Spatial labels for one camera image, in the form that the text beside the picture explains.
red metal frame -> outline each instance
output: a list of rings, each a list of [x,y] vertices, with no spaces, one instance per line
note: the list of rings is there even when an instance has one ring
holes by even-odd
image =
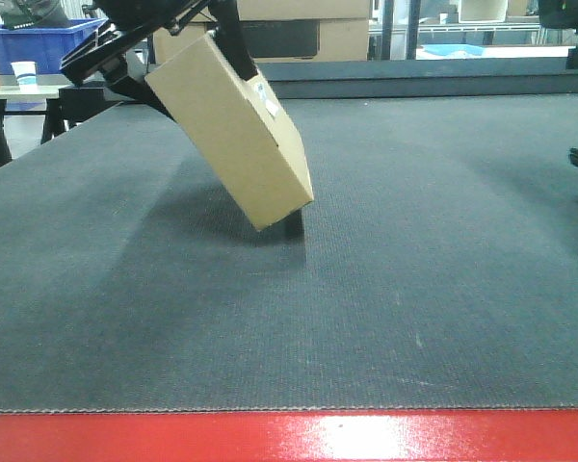
[[[578,410],[0,415],[0,462],[578,461]]]

brown cardboard box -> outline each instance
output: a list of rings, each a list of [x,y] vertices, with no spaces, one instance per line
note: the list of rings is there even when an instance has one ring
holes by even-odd
[[[154,34],[157,63],[164,63],[181,49],[205,34],[207,24],[189,24],[182,34],[172,37],[162,29]],[[366,61],[368,57],[368,19],[333,19],[318,21],[317,53],[314,56],[255,58],[259,62]],[[282,41],[282,32],[278,40]]]
[[[154,53],[156,63],[162,64],[177,55],[184,48],[205,34],[205,23],[191,23],[177,37],[172,37],[166,29],[154,33]]]
[[[525,16],[528,0],[508,0],[508,16]]]
[[[238,0],[243,21],[369,18],[371,0]],[[209,21],[209,12],[195,22]]]
[[[257,230],[313,200],[291,118],[265,78],[240,79],[208,34],[145,79]]]
[[[260,63],[366,61],[368,59],[368,20],[322,20],[319,50],[313,57],[261,58]]]

paper cup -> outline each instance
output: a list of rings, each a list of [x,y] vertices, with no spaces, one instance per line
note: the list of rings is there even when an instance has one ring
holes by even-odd
[[[27,92],[39,91],[37,85],[37,64],[34,61],[11,63],[19,89]]]

table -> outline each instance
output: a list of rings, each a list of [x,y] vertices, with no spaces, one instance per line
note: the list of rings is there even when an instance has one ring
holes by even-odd
[[[65,85],[39,85],[39,91],[22,91],[17,85],[0,87],[0,119],[5,116],[45,116],[40,142],[44,143],[65,132],[62,118],[59,90]],[[44,111],[10,111],[7,102],[46,102]]]
[[[321,430],[329,449],[347,441],[334,412],[354,409],[347,428],[371,415],[392,435],[364,452],[382,459],[415,454],[412,409],[416,458],[449,460],[420,450],[454,433],[445,416],[467,416],[454,409],[564,409],[495,426],[477,414],[454,448],[497,459],[481,450],[513,428],[500,458],[561,444],[555,458],[578,460],[578,95],[284,105],[316,194],[301,239],[255,233],[179,128],[142,106],[0,169],[0,411],[69,411],[127,446],[149,433],[120,411],[184,413],[151,427],[179,445],[185,416],[216,445],[223,416],[259,434],[245,424],[259,411],[315,410],[324,426],[303,436],[316,447]],[[262,438],[297,431],[295,415],[261,416],[278,425]],[[85,427],[71,436],[96,441]]]

blue crate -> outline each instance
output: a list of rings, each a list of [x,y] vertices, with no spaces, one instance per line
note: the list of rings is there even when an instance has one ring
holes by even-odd
[[[72,19],[65,28],[24,28],[15,31],[0,26],[0,75],[13,75],[11,63],[35,61],[38,74],[59,74],[62,57],[89,36],[104,19]]]

